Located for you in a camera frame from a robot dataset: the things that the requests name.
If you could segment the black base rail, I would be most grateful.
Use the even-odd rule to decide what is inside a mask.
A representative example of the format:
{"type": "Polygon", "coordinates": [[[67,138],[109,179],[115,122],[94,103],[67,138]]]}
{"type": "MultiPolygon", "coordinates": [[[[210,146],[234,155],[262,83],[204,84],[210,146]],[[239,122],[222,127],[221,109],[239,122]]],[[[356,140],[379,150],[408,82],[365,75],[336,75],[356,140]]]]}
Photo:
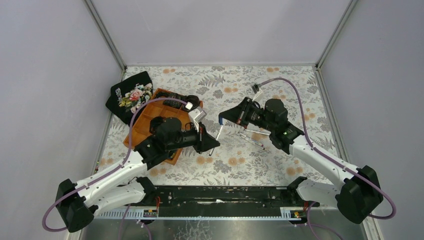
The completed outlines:
{"type": "Polygon", "coordinates": [[[160,218],[301,219],[311,201],[286,186],[160,185],[133,207],[158,210],[160,218]]]}

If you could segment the orange wooden divided tray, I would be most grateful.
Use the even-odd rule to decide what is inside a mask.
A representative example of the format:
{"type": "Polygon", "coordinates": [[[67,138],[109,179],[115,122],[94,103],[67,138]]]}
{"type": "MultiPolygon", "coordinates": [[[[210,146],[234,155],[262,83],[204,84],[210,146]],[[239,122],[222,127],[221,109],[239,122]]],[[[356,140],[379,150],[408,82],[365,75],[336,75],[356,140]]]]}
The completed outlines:
{"type": "Polygon", "coordinates": [[[203,107],[203,101],[199,100],[196,95],[181,95],[162,88],[157,88],[152,98],[160,100],[148,104],[141,111],[131,128],[132,148],[155,132],[159,124],[163,123],[166,118],[180,120],[181,129],[183,131],[192,128],[190,125],[189,110],[186,109],[182,103],[165,100],[165,98],[176,98],[185,102],[190,101],[194,108],[203,107]]]}

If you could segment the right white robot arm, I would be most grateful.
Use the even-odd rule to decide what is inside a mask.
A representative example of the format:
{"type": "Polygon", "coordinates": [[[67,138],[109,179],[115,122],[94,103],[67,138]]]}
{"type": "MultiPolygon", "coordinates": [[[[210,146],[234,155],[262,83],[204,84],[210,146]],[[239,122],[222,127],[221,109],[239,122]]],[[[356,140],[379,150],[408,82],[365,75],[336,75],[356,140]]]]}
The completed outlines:
{"type": "Polygon", "coordinates": [[[314,146],[306,133],[288,120],[288,110],[280,99],[269,99],[260,107],[246,97],[237,106],[220,112],[218,117],[243,128],[252,124],[269,131],[269,139],[277,149],[307,163],[331,182],[317,183],[300,178],[294,187],[303,200],[335,207],[355,224],[362,223],[383,201],[378,191],[378,175],[373,168],[357,167],[314,146]]]}

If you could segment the rolled tie black orange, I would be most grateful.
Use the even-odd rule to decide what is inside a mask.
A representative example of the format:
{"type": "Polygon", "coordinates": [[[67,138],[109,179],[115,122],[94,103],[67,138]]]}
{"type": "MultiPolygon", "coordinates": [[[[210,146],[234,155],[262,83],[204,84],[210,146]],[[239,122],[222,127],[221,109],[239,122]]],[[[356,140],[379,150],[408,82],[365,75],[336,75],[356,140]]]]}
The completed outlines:
{"type": "Polygon", "coordinates": [[[158,126],[160,126],[163,122],[164,122],[164,117],[162,117],[162,116],[156,116],[156,117],[154,117],[154,118],[152,118],[150,120],[149,128],[150,129],[155,129],[158,126]]]}

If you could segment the white marker blue end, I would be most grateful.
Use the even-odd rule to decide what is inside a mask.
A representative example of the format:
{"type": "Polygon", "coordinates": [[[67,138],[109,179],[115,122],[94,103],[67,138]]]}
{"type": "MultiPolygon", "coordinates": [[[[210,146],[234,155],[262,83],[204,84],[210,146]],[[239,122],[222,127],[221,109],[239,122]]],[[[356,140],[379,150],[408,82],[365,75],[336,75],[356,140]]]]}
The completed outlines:
{"type": "MultiPolygon", "coordinates": [[[[220,127],[219,127],[219,130],[218,130],[218,133],[217,133],[217,135],[216,135],[216,137],[215,137],[215,140],[216,140],[216,141],[218,141],[218,140],[219,140],[219,137],[220,137],[220,135],[221,135],[221,133],[222,133],[223,127],[224,127],[224,125],[223,125],[223,124],[221,124],[221,125],[220,125],[220,127]]],[[[211,157],[211,156],[212,156],[212,154],[214,153],[214,150],[215,150],[215,147],[214,147],[214,148],[212,148],[212,149],[209,151],[208,155],[209,155],[210,157],[211,157]]]]}

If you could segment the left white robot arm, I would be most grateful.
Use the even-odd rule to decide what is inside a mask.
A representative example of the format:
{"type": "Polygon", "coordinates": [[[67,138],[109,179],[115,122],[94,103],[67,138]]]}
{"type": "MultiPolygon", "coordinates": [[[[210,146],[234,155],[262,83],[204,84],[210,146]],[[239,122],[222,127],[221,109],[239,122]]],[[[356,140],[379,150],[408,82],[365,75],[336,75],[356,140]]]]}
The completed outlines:
{"type": "Polygon", "coordinates": [[[178,118],[157,116],[150,120],[150,135],[130,148],[122,161],[77,182],[62,181],[54,206],[64,229],[80,231],[105,211],[151,198],[156,189],[139,174],[167,160],[172,151],[192,147],[201,154],[220,146],[202,122],[191,120],[185,130],[182,126],[178,118]]]}

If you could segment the floral table mat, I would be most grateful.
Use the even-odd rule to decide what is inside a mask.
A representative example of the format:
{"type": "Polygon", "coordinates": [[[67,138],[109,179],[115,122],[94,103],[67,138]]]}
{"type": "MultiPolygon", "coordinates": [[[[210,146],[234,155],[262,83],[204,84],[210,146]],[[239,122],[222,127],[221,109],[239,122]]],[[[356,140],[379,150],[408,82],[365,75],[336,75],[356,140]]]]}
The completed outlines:
{"type": "MultiPolygon", "coordinates": [[[[253,95],[251,86],[272,79],[263,87],[264,97],[280,99],[288,119],[306,127],[309,138],[332,154],[337,153],[321,92],[311,66],[131,66],[125,78],[146,71],[154,89],[196,95],[203,101],[207,131],[215,136],[221,110],[253,95]]],[[[155,185],[286,186],[298,177],[328,183],[328,179],[302,160],[275,149],[266,135],[243,131],[225,122],[220,146],[209,156],[192,147],[182,150],[175,164],[163,162],[142,176],[155,185]],[[265,150],[244,140],[239,133],[262,143],[265,150]]]]}

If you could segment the black floral embroidered cloth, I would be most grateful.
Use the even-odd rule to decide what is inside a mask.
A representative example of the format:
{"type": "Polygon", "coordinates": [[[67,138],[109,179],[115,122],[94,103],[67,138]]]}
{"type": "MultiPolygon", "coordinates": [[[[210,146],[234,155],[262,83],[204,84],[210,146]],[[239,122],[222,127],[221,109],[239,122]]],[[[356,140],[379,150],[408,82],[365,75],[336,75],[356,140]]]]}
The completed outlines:
{"type": "Polygon", "coordinates": [[[105,106],[124,124],[129,125],[134,113],[153,95],[153,83],[147,71],[128,77],[110,88],[105,106]]]}

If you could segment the rolled dark tie back right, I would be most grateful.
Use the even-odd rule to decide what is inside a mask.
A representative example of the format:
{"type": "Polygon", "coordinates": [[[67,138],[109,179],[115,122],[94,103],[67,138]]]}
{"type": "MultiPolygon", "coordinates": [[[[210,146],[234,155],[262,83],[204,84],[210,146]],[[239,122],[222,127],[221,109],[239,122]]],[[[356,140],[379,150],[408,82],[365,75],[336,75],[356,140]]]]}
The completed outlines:
{"type": "Polygon", "coordinates": [[[197,108],[200,106],[200,99],[196,95],[187,95],[184,98],[186,103],[191,103],[193,108],[197,108]]]}

